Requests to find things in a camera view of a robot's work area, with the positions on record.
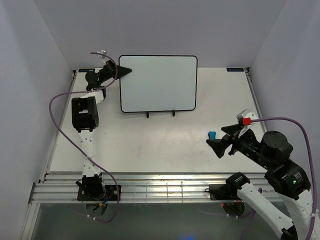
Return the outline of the blue bone-shaped eraser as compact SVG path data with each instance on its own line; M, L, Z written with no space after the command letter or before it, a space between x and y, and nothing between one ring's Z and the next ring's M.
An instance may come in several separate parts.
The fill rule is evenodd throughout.
M215 140L216 139L216 134L217 133L215 131L209 131L208 134L207 134L208 135L208 139L209 140Z

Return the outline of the white whiteboard black frame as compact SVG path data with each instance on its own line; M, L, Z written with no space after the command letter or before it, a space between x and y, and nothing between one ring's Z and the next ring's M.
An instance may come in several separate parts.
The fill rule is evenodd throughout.
M197 105L198 58L194 55L122 55L120 77L123 113L193 111Z

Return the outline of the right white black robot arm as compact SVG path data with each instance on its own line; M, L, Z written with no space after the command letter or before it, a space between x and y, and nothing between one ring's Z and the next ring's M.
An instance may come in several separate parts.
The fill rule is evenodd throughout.
M290 159L293 146L278 131L267 131L257 141L248 125L238 123L222 127L221 139L208 138L206 143L218 158L227 148L230 156L240 152L263 167L264 178L285 204L289 216L279 211L253 185L242 172L229 176L218 188L209 186L211 198L243 200L259 214L281 240L318 240L319 216L314 207L311 183L306 172Z

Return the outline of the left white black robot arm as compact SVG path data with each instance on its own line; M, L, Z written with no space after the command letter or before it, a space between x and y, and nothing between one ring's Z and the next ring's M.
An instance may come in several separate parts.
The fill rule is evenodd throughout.
M78 133L81 150L87 154L83 157L82 179L76 184L81 188L81 193L94 200L100 200L106 195L102 171L91 162L96 155L94 130L99 126L97 104L107 96L103 83L111 78L119 79L131 72L132 69L118 66L110 60L98 72L90 68L85 71L88 93L71 100L72 126Z

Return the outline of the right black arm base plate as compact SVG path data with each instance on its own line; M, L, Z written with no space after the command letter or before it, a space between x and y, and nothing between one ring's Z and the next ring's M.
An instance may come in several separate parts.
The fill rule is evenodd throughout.
M204 193L209 194L209 199L212 201L218 200L239 200L227 184L210 184L204 189Z

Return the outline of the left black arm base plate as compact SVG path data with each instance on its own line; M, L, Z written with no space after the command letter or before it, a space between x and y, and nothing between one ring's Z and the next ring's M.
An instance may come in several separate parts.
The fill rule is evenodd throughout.
M117 201L118 196L121 196L122 186L118 185L118 190L115 185L105 185L104 186L104 194L99 197L92 197L88 194L85 194L83 189L79 186L76 200L77 201L101 201L103 202L106 199L110 201Z

